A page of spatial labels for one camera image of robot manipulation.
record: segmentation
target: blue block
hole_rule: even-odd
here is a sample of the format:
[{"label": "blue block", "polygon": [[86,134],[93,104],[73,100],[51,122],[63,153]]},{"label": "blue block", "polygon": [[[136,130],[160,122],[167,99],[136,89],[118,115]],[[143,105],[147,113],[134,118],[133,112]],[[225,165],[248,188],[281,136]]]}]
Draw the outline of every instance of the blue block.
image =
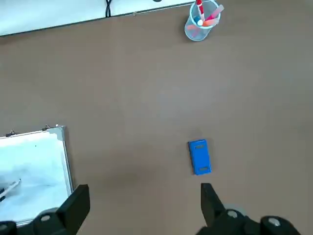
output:
[{"label": "blue block", "polygon": [[211,173],[211,163],[206,140],[190,141],[189,151],[196,175]]}]

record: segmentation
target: marker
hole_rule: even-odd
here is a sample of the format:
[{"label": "marker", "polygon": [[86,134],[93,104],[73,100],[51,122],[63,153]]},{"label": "marker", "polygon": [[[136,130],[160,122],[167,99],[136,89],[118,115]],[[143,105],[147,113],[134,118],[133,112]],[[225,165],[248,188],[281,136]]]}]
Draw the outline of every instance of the marker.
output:
[{"label": "marker", "polygon": [[211,19],[214,19],[217,17],[218,14],[220,14],[222,11],[224,10],[224,6],[221,4],[219,5],[218,8],[216,8],[213,13],[208,17],[206,18],[206,20],[211,20]]},{"label": "marker", "polygon": [[204,18],[204,10],[203,10],[203,6],[202,6],[202,0],[196,0],[196,4],[198,7],[200,18],[201,18],[202,22],[204,22],[205,18]]},{"label": "marker", "polygon": [[18,181],[14,181],[13,183],[9,185],[9,187],[5,188],[4,191],[1,190],[2,193],[0,193],[0,198],[3,198],[9,191],[14,189],[17,185],[19,185],[20,182],[21,182],[21,179],[19,179]]}]

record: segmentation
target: table surface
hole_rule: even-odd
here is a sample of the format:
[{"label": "table surface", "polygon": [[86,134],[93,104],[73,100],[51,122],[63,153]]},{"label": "table surface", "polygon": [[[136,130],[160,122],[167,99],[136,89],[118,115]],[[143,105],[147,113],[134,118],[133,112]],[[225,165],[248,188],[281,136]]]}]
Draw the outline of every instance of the table surface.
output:
[{"label": "table surface", "polygon": [[[221,3],[199,43],[188,7],[0,38],[0,131],[68,127],[74,180],[90,186],[81,234],[195,234],[201,182],[253,219],[312,231],[313,10]],[[195,176],[187,142],[202,138],[213,172]]]}]

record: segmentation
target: whiteboard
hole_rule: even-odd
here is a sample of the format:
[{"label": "whiteboard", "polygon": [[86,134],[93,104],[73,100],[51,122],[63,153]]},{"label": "whiteboard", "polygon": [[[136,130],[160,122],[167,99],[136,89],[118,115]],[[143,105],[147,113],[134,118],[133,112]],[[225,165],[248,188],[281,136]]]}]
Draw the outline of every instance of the whiteboard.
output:
[{"label": "whiteboard", "polygon": [[64,126],[0,138],[0,188],[19,179],[0,202],[0,221],[28,223],[68,198],[73,188]]}]

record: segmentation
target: clear plastic cup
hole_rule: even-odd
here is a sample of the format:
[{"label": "clear plastic cup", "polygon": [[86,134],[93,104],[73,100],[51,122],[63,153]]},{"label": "clear plastic cup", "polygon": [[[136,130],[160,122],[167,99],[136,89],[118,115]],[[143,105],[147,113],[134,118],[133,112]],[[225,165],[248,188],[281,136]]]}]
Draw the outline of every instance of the clear plastic cup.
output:
[{"label": "clear plastic cup", "polygon": [[[219,6],[213,0],[202,1],[202,5],[205,18],[209,17],[213,13],[213,11]],[[194,21],[194,18],[196,16],[199,16],[198,7],[195,3],[193,3],[190,7],[188,20],[185,24],[185,33],[187,37],[192,41],[202,41],[206,38],[206,36],[215,25],[198,26],[197,22]],[[218,21],[220,21],[221,14],[219,14],[216,18],[218,19]]]}]

